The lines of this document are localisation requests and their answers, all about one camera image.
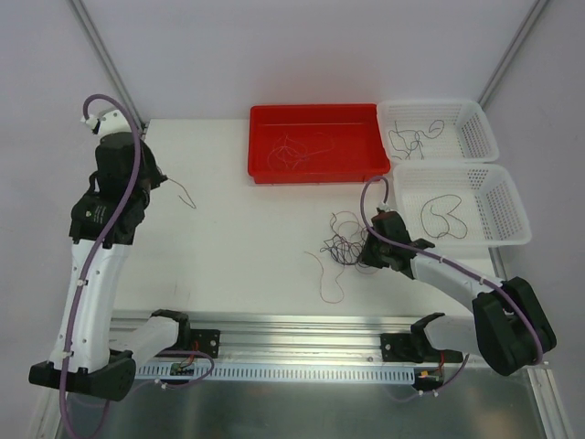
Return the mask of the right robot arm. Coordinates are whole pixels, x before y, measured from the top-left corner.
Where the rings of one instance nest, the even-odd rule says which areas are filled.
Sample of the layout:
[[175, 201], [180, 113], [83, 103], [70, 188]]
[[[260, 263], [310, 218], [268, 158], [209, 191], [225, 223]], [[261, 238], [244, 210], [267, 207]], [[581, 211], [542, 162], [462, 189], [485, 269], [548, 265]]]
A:
[[367, 238], [359, 261], [389, 268], [430, 285], [464, 306], [464, 317], [435, 312], [411, 325], [391, 342], [398, 358], [429, 361], [442, 351], [480, 356], [498, 374], [509, 376], [540, 363], [558, 344], [556, 334], [531, 284], [514, 277], [502, 280], [474, 272], [449, 259], [424, 239], [413, 240], [396, 211], [380, 210], [366, 224]]

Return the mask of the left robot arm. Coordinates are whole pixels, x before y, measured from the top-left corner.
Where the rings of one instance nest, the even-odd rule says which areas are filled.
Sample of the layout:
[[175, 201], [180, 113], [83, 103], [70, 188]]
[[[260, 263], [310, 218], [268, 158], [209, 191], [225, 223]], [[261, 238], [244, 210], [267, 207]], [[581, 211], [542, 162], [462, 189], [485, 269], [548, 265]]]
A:
[[106, 134], [95, 150], [97, 169], [71, 211], [72, 269], [65, 314], [49, 358], [28, 380], [119, 402], [140, 367], [160, 352], [190, 350], [189, 318], [159, 309], [118, 341], [109, 339], [117, 283], [152, 190], [165, 181], [154, 155], [130, 133]]

